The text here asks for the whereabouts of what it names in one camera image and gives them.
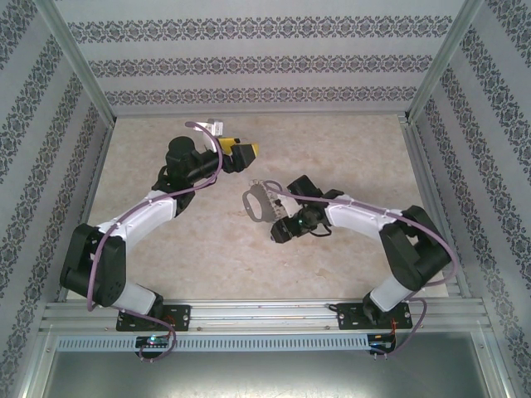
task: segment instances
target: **damask pattern border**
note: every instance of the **damask pattern border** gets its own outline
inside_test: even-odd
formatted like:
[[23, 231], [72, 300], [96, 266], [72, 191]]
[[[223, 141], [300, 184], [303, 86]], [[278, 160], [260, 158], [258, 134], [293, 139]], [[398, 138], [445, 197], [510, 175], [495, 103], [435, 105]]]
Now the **damask pattern border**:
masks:
[[[518, 375], [522, 378], [524, 390], [528, 395], [531, 395], [531, 353], [529, 352], [529, 345], [524, 341], [524, 330], [519, 326], [519, 318], [514, 315], [514, 304], [510, 300], [510, 292], [503, 278], [499, 276], [499, 266], [496, 258], [492, 255], [489, 239], [481, 225], [481, 219], [477, 216], [474, 201], [448, 138], [446, 126], [433, 98], [428, 100], [424, 111], [430, 124], [431, 132], [436, 138], [437, 147], [445, 164], [455, 199], [459, 204], [460, 213], [466, 224], [472, 248], [476, 254], [476, 259], [479, 261], [480, 270], [484, 275], [485, 286], [490, 293], [496, 315], [499, 317], [499, 324], [503, 328], [508, 349], [511, 351], [513, 362], [518, 368]], [[419, 135], [430, 165], [431, 174], [436, 180], [435, 170], [431, 164], [426, 144], [422, 134]]]
[[97, 78], [254, 73], [425, 72], [432, 56], [221, 56], [91, 61]]
[[0, 17], [0, 70], [9, 61], [20, 39], [37, 14], [32, 0], [12, 0]]
[[9, 275], [18, 261], [22, 243], [26, 240], [26, 233], [35, 216], [37, 204], [41, 200], [51, 168], [59, 153], [63, 137], [66, 134], [77, 102], [81, 97], [82, 90], [83, 85], [77, 75], [74, 74], [68, 81], [61, 102], [57, 106], [56, 115], [46, 132], [46, 137], [39, 149], [31, 174], [23, 188], [20, 201], [17, 203], [14, 214], [11, 217], [12, 222], [7, 226], [2, 238], [2, 247], [0, 248], [0, 260], [2, 261], [0, 266], [0, 299], [3, 299], [3, 291], [9, 285]]
[[280, 39], [316, 37], [443, 37], [451, 16], [248, 17], [70, 22], [78, 43]]
[[20, 302], [20, 309], [17, 311], [16, 323], [12, 326], [12, 334], [7, 340], [7, 350], [2, 353], [3, 359], [0, 364], [0, 396], [8, 396], [20, 360], [22, 359], [22, 349], [26, 346], [28, 334], [31, 331], [32, 323], [37, 310], [37, 303], [45, 287], [48, 270], [55, 255], [57, 242], [61, 238], [61, 230], [66, 222], [68, 211], [70, 210], [72, 197], [76, 190], [76, 184], [83, 168], [83, 163], [90, 141], [94, 136], [95, 127], [100, 116], [94, 104], [91, 104], [83, 122], [80, 136], [73, 151], [72, 158], [63, 177], [61, 190], [56, 199], [56, 205], [51, 212], [49, 224], [46, 227], [46, 234], [39, 247], [39, 255], [36, 263], [32, 267], [28, 284], [24, 289], [24, 299]]
[[3, 177], [9, 171], [9, 165], [13, 157], [18, 152], [21, 139], [26, 135], [27, 128], [35, 116], [37, 106], [41, 103], [42, 97], [55, 74], [63, 52], [53, 35], [46, 41], [44, 48], [39, 54], [37, 62], [32, 67], [32, 73], [24, 82], [24, 88], [15, 99], [15, 104], [11, 108], [11, 113], [6, 117], [6, 122], [2, 125], [0, 135], [0, 184]]
[[531, 184], [531, 136], [529, 135], [529, 121], [520, 111], [518, 102], [511, 95], [509, 86], [501, 76], [492, 56], [485, 48], [477, 31], [471, 27], [460, 43], [481, 88], [490, 102], [490, 107], [498, 118], [499, 125], [517, 154], [519, 163], [524, 166], [524, 173], [528, 175]]
[[490, 154], [487, 140], [483, 137], [472, 108], [450, 67], [442, 75], [441, 85], [445, 89], [459, 125], [463, 129], [463, 135], [469, 144], [470, 154], [482, 176], [493, 209], [498, 214], [502, 231], [507, 236], [511, 252], [516, 258], [516, 265], [520, 267], [520, 275], [526, 280], [527, 289], [531, 289], [531, 239], [525, 235], [527, 231], [522, 227], [522, 218], [516, 212], [516, 206], [512, 205], [513, 198], [507, 192], [504, 179], [498, 172], [498, 166]]
[[505, 28], [505, 33], [531, 67], [531, 12], [522, 0], [489, 0], [490, 10]]
[[409, 101], [416, 87], [266, 87], [251, 89], [106, 91], [116, 105], [241, 104], [262, 102]]

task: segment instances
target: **beige tabletop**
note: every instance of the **beige tabletop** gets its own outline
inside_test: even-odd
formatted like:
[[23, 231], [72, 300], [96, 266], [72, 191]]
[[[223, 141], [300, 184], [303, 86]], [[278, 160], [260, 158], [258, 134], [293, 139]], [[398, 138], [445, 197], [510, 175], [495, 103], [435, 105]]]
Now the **beige tabletop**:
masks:
[[[172, 138], [190, 136], [202, 150], [202, 135], [184, 127], [187, 120], [118, 119], [92, 225], [144, 197]], [[361, 298], [390, 275], [381, 243], [353, 231], [335, 228], [328, 238], [271, 242], [271, 224], [253, 222], [241, 195], [254, 179], [285, 186], [307, 174], [324, 192], [337, 188], [389, 208], [421, 206], [396, 116], [272, 114], [222, 120], [226, 136], [257, 142], [259, 157], [242, 173], [223, 173], [182, 215], [138, 243], [127, 259], [128, 280], [166, 299], [341, 299]], [[447, 291], [442, 286], [424, 294], [446, 296]]]

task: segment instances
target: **wall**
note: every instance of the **wall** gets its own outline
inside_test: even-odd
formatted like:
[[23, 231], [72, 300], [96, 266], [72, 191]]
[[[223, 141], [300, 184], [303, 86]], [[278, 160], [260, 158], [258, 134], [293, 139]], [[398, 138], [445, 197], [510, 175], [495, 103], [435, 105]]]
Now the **wall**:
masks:
[[463, 0], [63, 0], [117, 115], [405, 111]]
[[107, 134], [35, 4], [0, 1], [0, 397], [54, 301]]
[[482, 4], [417, 120], [474, 296], [531, 395], [531, 2]]

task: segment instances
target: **robotic arm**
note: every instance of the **robotic arm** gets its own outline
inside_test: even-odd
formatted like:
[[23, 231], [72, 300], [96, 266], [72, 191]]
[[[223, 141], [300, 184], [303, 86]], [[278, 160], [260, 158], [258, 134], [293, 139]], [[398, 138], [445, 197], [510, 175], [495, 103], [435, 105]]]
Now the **robotic arm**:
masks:
[[[338, 190], [323, 194], [306, 176], [292, 182], [288, 190], [300, 197], [352, 201], [351, 197]], [[305, 200], [297, 202], [302, 208], [294, 216], [284, 217], [273, 225], [273, 241], [285, 243], [323, 225], [349, 228], [382, 242], [392, 275], [363, 299], [363, 313], [373, 324], [386, 321], [386, 315], [393, 308], [420, 290], [451, 260], [446, 250], [433, 237], [386, 214], [346, 204]], [[439, 235], [430, 217], [419, 206], [390, 212], [415, 221]], [[410, 238], [417, 239], [417, 242], [412, 243]]]
[[[201, 125], [214, 137], [222, 135], [221, 122], [209, 120], [209, 123]], [[204, 138], [206, 146], [210, 148], [203, 153], [195, 149], [194, 142], [188, 137], [177, 137], [169, 143], [166, 166], [161, 168], [152, 191], [142, 202], [191, 188], [203, 178], [214, 174], [219, 157], [210, 137], [204, 134]], [[242, 144], [238, 138], [217, 139], [223, 151], [224, 172], [241, 172], [256, 158], [258, 147], [255, 144]], [[105, 242], [98, 263], [94, 302], [103, 307], [114, 306], [152, 318], [160, 319], [163, 316], [163, 297], [126, 279], [126, 257], [147, 234], [181, 214], [194, 196], [195, 192], [189, 192], [150, 202], [118, 225]], [[74, 230], [61, 272], [62, 286], [87, 297], [96, 248], [105, 232], [119, 218], [121, 217], [98, 226], [81, 224]]]

